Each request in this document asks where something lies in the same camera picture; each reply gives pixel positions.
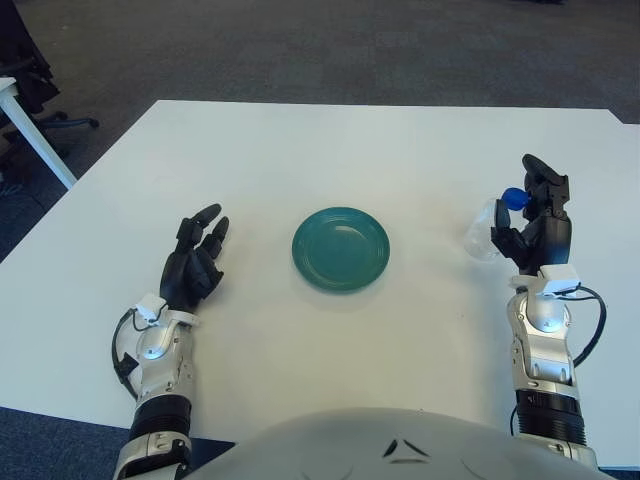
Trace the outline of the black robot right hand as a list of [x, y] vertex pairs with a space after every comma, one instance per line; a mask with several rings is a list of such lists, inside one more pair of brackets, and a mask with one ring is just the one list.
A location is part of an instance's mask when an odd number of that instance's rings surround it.
[[524, 187], [509, 188], [495, 201], [491, 241], [520, 274], [535, 275], [542, 266], [568, 262], [569, 179], [532, 154], [524, 155], [522, 163]]

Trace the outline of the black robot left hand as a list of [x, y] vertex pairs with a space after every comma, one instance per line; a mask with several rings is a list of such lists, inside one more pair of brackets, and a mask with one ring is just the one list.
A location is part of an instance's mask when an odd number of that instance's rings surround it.
[[216, 260], [228, 232], [229, 218], [221, 217], [211, 232], [204, 234], [221, 211], [220, 204], [212, 204], [182, 219], [175, 249], [165, 262], [160, 280], [160, 297], [169, 309], [194, 313], [223, 278]]

